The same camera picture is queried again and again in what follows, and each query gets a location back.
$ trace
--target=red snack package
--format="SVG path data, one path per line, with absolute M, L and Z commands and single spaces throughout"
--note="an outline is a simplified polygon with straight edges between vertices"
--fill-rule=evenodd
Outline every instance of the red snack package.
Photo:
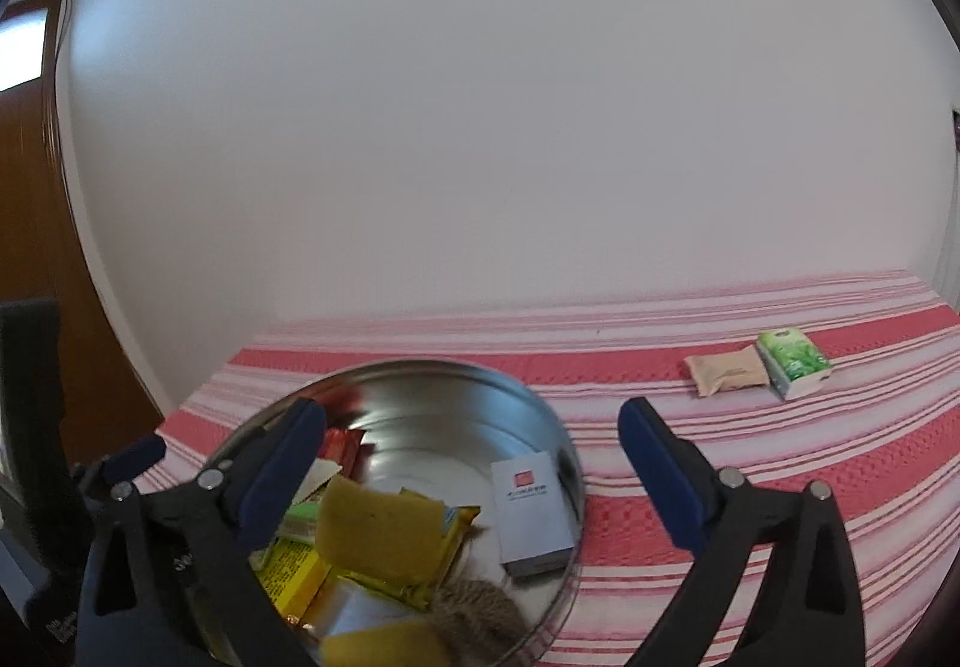
M 364 429 L 330 428 L 323 434 L 323 445 L 317 453 L 318 459 L 336 461 L 342 468 L 340 474 L 349 478 L 357 459 L 357 451 L 363 441 Z

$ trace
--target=red and white striped tablecloth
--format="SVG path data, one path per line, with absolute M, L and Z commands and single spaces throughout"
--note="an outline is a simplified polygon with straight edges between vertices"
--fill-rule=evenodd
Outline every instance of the red and white striped tablecloth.
M 767 389 L 696 397 L 683 358 L 800 326 L 836 363 L 827 389 L 784 404 Z M 868 664 L 890 659 L 960 546 L 960 322 L 905 272 L 550 309 L 289 323 L 256 338 L 160 428 L 167 458 L 138 480 L 192 477 L 246 418 L 307 382 L 383 357 L 457 357 L 539 392 L 587 479 L 583 578 L 551 665 L 621 665 L 690 567 L 616 440 L 628 397 L 650 398 L 715 466 L 837 494 L 860 578 Z M 705 664 L 736 643 L 768 552 L 755 552 Z

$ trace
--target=small white cardboard box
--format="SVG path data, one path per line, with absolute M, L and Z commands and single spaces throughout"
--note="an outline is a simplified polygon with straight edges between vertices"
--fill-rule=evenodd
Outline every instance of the small white cardboard box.
M 566 565 L 575 540 L 565 495 L 546 451 L 495 461 L 500 563 L 514 578 Z

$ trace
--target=tan wrapped snack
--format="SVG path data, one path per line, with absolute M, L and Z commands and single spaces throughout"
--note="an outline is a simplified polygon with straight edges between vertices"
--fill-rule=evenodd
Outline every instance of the tan wrapped snack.
M 683 360 L 690 367 L 690 376 L 697 384 L 697 393 L 701 396 L 709 396 L 719 390 L 747 389 L 770 384 L 767 368 L 753 345 L 735 353 L 689 356 Z

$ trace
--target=round metal tray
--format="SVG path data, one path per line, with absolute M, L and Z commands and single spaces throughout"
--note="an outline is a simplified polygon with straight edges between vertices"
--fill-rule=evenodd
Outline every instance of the round metal tray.
M 354 479 L 384 491 L 406 486 L 450 506 L 482 507 L 451 575 L 493 581 L 533 623 L 498 665 L 533 664 L 543 656 L 576 594 L 586 502 L 573 442 L 546 402 L 491 369 L 451 360 L 387 360 L 329 375 L 281 399 L 234 432 L 213 462 L 227 458 L 246 432 L 269 426 L 301 396 L 326 407 L 329 426 L 366 430 L 367 452 L 359 456 Z M 554 458 L 577 548 L 563 571 L 519 582 L 499 562 L 490 464 L 536 451 Z M 325 588 L 322 596 L 323 603 L 311 606 L 301 622 L 315 637 L 416 614 L 381 598 L 357 599 L 344 589 L 338 594 Z M 304 645 L 319 657 L 313 637 L 304 637 Z

